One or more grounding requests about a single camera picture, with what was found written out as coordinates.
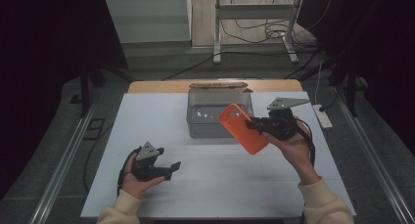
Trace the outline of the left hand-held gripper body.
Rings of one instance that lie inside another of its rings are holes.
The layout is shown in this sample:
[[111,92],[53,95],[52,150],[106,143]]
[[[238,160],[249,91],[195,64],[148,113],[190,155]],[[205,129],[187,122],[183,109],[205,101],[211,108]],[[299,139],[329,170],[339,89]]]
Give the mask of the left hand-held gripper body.
[[131,169],[132,174],[140,181],[161,177],[161,169],[155,167],[158,156],[157,149],[150,142],[146,142],[138,149],[138,155]]

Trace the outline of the aluminium floor rail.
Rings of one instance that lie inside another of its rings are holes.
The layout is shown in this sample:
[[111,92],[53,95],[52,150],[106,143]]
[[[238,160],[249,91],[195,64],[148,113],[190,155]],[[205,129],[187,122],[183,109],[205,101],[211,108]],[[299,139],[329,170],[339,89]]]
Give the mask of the aluminium floor rail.
[[75,131],[67,143],[66,149],[61,155],[58,165],[56,166],[43,195],[33,211],[31,218],[29,219],[29,224],[46,224],[95,110],[96,106],[92,105],[78,121]]
[[370,164],[372,171],[377,177],[377,180],[389,200],[394,213],[399,219],[399,222],[401,224],[415,224],[415,214],[413,214],[410,210],[404,196],[393,181],[378,153],[375,151],[372,142],[362,128],[358,118],[353,116],[351,111],[348,109],[345,102],[345,95],[340,90],[335,90],[335,92],[338,95],[338,103],[344,116],[346,117],[346,121],[357,138],[358,145]]

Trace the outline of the person's right hand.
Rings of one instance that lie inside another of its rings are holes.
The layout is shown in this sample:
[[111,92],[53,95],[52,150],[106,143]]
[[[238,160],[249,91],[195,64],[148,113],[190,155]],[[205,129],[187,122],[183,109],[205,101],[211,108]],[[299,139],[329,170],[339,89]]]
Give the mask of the person's right hand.
[[311,185],[321,180],[311,163],[306,139],[299,133],[287,141],[280,141],[267,132],[263,132],[262,137],[281,151],[284,158],[297,172],[302,185]]

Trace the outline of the orange phone case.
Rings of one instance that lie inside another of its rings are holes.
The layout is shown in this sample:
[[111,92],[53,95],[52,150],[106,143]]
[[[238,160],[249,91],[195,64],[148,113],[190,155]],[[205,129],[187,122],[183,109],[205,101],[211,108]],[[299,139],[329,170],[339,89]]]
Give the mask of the orange phone case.
[[218,119],[250,155],[257,154],[268,145],[256,129],[247,126],[251,118],[237,104],[230,104]]

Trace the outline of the grey metal stand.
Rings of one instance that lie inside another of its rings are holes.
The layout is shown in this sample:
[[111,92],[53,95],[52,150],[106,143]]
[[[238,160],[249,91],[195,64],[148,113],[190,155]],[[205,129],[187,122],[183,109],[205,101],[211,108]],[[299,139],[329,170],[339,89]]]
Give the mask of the grey metal stand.
[[222,20],[283,20],[288,19],[288,28],[282,34],[282,42],[293,64],[300,60],[296,54],[292,41],[294,25],[297,21],[301,0],[294,0],[292,4],[221,4],[215,0],[215,32],[213,40],[213,62],[221,62],[220,22]]

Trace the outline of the black stand leg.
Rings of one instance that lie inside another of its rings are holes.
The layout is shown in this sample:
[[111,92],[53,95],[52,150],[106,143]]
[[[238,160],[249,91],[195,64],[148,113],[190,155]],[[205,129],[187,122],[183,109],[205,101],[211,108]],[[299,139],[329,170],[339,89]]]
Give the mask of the black stand leg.
[[329,76],[331,86],[341,87],[343,82],[346,83],[346,107],[352,116],[357,116],[355,110],[355,92],[359,90],[357,79],[359,75],[356,66],[336,64]]
[[84,118],[90,110],[90,94],[89,94],[89,81],[92,81],[92,84],[95,87],[103,87],[106,83],[106,79],[103,75],[103,69],[109,71],[110,73],[120,77],[121,79],[132,83],[135,81],[135,78],[131,75],[123,72],[122,70],[114,67],[110,67],[104,64],[98,64],[95,67],[88,65],[81,65],[79,67],[80,71],[80,90],[81,90],[81,118]]

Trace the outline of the white power strip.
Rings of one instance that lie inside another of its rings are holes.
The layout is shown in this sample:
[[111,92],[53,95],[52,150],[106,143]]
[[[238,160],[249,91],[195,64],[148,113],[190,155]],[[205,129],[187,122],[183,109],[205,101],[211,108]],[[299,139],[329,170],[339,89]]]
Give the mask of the white power strip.
[[324,112],[321,111],[322,106],[321,105],[313,105],[312,106],[314,113],[320,123],[320,126],[323,129],[331,129],[333,127],[333,124],[331,122],[331,120],[329,119],[328,115]]

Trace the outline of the white cabinet panel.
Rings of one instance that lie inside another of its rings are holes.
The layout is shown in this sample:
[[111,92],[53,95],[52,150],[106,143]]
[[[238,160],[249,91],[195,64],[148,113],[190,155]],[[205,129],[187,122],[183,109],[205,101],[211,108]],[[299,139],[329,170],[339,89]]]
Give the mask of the white cabinet panel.
[[191,0],[106,0],[121,43],[191,40]]

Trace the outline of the clear grey storage box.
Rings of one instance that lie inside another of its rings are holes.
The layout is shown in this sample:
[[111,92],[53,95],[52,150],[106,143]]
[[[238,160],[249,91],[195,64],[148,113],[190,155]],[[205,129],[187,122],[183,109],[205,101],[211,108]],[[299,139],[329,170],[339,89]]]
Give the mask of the clear grey storage box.
[[252,90],[246,82],[191,83],[188,92],[187,123],[195,139],[231,138],[219,116],[237,104],[247,115],[254,115]]

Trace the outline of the white table cover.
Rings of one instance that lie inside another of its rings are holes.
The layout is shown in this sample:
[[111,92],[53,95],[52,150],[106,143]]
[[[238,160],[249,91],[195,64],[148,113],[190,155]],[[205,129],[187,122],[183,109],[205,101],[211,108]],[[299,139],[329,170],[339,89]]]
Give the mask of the white table cover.
[[303,208],[299,177],[269,145],[251,156],[233,138],[194,139],[185,93],[126,94],[91,190],[81,211],[98,216],[116,200],[117,178],[130,152],[145,142],[164,150],[156,164],[181,164],[151,188],[139,216],[160,219],[297,217]]

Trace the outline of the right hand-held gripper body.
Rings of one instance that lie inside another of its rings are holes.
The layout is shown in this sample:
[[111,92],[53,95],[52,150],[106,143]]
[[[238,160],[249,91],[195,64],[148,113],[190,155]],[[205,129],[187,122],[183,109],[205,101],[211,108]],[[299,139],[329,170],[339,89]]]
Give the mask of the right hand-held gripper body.
[[277,97],[268,106],[268,117],[262,117],[261,130],[280,141],[287,141],[303,130],[298,127],[298,121],[293,115],[292,107],[308,103],[308,99],[293,99]]

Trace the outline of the person's left hand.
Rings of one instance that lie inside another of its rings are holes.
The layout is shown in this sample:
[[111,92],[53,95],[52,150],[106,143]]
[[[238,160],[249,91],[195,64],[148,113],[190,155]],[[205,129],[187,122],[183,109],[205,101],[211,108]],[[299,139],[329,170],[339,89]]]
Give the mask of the person's left hand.
[[162,183],[164,181],[163,177],[157,177],[150,181],[143,182],[138,180],[132,173],[132,165],[135,161],[137,154],[134,153],[127,161],[126,165],[122,169],[121,175],[121,185],[120,188],[129,194],[130,196],[134,197],[135,199],[141,200],[146,191],[150,188]]

